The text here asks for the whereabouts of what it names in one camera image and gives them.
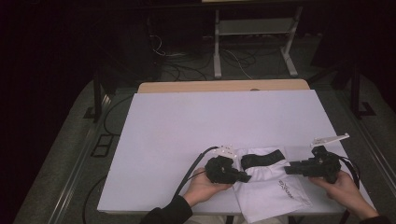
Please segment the dark background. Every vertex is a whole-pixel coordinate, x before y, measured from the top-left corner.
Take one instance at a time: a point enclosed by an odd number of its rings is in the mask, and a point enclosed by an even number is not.
[[[180,42],[188,43],[180,48],[199,46],[200,35],[213,30],[207,19],[213,11],[80,10],[150,4],[121,0],[6,0],[0,4],[5,111],[1,122],[0,222],[11,223],[69,109],[93,74],[100,75],[108,93],[119,85],[155,81],[161,60],[151,50],[149,28],[161,34],[169,46]],[[396,111],[395,11],[393,1],[387,0],[308,6],[298,36],[324,34],[313,65],[328,67],[346,55],[357,59],[361,72]],[[152,27],[147,27],[147,17],[152,18]]]

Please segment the white fabric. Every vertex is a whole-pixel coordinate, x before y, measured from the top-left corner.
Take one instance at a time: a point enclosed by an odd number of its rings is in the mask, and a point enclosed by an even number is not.
[[[243,155],[267,155],[279,149],[287,158],[283,147],[237,149],[238,160],[235,166],[242,170],[240,159]],[[236,182],[233,190],[247,223],[254,223],[269,217],[276,217],[311,206],[299,179],[286,175],[284,166],[290,165],[286,160],[266,167],[246,169],[252,175],[248,183]]]

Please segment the black sleeve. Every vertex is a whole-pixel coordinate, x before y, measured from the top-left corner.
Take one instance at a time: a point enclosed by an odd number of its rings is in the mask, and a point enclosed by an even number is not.
[[[165,208],[154,208],[140,224],[182,224],[192,216],[189,204],[183,197],[177,196]]]
[[[391,224],[387,217],[371,217],[360,222],[360,224]]]

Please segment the person's left hand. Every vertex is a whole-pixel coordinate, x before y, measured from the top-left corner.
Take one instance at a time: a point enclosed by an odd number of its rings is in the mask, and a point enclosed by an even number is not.
[[[194,175],[196,176],[192,178],[187,192],[183,195],[190,207],[205,202],[219,191],[229,189],[232,186],[232,184],[213,184],[207,178],[204,168],[195,170]]]

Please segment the black strap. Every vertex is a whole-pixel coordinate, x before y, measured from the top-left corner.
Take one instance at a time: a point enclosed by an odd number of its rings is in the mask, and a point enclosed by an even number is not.
[[[180,184],[178,185],[177,190],[176,190],[176,192],[175,192],[175,195],[174,195],[173,199],[176,198],[176,196],[177,196],[177,195],[180,193],[180,191],[183,189],[183,187],[184,187],[184,185],[187,183],[187,181],[189,181],[190,175],[192,174],[192,172],[194,171],[194,169],[195,169],[195,167],[198,165],[198,163],[202,160],[202,158],[204,157],[204,155],[205,155],[207,152],[209,152],[209,151],[211,151],[211,150],[213,150],[213,149],[215,149],[215,148],[218,148],[218,147],[210,147],[210,148],[208,148],[207,150],[205,150],[203,153],[201,153],[201,154],[198,156],[198,158],[197,158],[197,159],[195,160],[195,162],[192,164],[192,166],[190,167],[189,171],[187,171],[187,173],[184,175],[183,179],[181,180]]]
[[[242,157],[241,165],[244,170],[256,166],[269,166],[279,161],[285,160],[282,152],[277,149],[270,154],[258,156],[256,154],[247,154]]]
[[[355,182],[356,187],[359,189],[360,188],[360,180],[361,180],[361,174],[359,172],[359,167],[356,167],[358,169],[358,172],[356,172],[355,169],[353,168],[353,165],[351,164],[351,162],[347,161],[349,159],[344,158],[344,157],[339,157],[338,159],[346,165],[347,169],[352,174],[353,182]],[[347,223],[347,219],[349,218],[349,216],[350,216],[350,213],[348,210],[346,210],[344,212],[343,216],[341,217],[339,224]]]

